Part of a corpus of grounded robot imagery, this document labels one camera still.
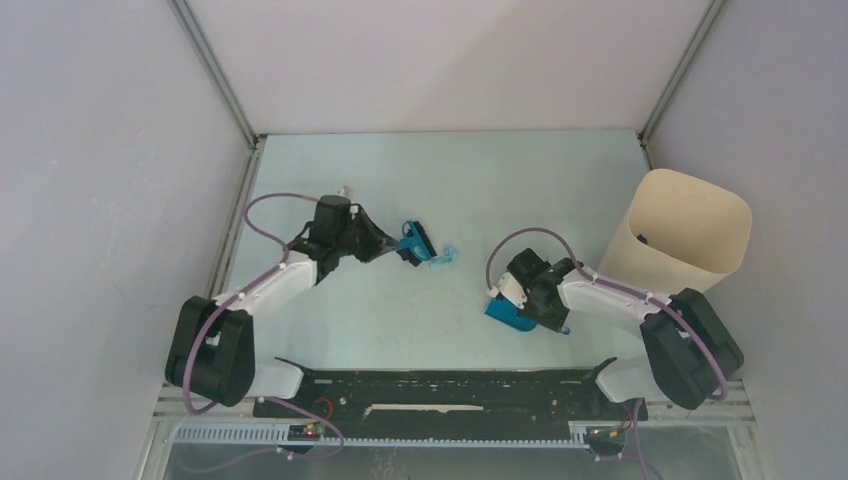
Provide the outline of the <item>blue hand brush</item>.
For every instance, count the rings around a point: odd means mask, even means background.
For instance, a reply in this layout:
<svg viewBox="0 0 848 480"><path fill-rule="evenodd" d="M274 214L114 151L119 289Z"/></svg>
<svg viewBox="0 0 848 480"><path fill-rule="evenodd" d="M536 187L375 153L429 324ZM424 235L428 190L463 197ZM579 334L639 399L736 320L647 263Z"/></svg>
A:
<svg viewBox="0 0 848 480"><path fill-rule="evenodd" d="M402 238L396 253L401 259L414 267L437 257L437 252L423 225L419 221L409 220L402 225Z"/></svg>

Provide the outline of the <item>blue dustpan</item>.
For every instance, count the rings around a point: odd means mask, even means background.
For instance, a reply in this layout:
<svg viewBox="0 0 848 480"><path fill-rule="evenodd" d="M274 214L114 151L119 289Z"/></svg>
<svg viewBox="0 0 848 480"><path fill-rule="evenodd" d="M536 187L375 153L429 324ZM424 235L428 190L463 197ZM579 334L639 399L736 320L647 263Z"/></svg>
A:
<svg viewBox="0 0 848 480"><path fill-rule="evenodd" d="M529 332L543 326L563 335L571 333L571 329L565 325L568 310L562 305L532 303L520 310L509 300L498 297L489 301L484 314L519 332Z"/></svg>

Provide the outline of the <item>light blue scrap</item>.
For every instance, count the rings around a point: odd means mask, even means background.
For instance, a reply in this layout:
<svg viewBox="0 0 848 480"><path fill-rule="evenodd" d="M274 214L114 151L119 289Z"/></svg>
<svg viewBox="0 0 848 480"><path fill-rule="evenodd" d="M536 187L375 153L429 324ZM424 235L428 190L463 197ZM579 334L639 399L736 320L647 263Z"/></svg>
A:
<svg viewBox="0 0 848 480"><path fill-rule="evenodd" d="M458 250L453 246L445 246L442 253L438 256L434 256L430 261L429 265L433 268L445 267L451 264L454 264L458 258Z"/></svg>

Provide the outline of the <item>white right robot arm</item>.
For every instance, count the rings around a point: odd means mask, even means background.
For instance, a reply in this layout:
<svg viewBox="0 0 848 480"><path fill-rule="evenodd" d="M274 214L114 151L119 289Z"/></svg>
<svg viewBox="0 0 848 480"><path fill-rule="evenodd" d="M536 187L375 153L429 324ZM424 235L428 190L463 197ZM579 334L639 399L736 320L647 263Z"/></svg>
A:
<svg viewBox="0 0 848 480"><path fill-rule="evenodd" d="M663 395L687 410L723 396L744 365L741 348L699 291L666 294L638 290L580 262L543 260L527 248L489 287L519 319L563 332L568 316L584 312L640 340L644 354L598 365L581 392L585 411L606 418L625 400Z"/></svg>

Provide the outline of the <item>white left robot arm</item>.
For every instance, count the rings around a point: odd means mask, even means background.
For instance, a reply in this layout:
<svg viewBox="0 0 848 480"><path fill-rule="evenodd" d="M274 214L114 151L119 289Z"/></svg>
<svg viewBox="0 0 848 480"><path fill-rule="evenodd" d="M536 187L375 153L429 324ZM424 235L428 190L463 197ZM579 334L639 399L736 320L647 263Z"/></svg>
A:
<svg viewBox="0 0 848 480"><path fill-rule="evenodd" d="M194 296L181 307L165 377L181 388L189 414L205 411L193 402L194 396L207 399L210 406L227 407L246 397L277 397L278 404L297 417L314 408L316 390L303 381L302 368L257 357L258 323L319 285L342 259L367 264L403 248L405 239L383 231L360 204L343 195L324 195L313 202L312 219L290 241L247 219L250 229L281 247L280 259L243 287L214 298Z"/></svg>

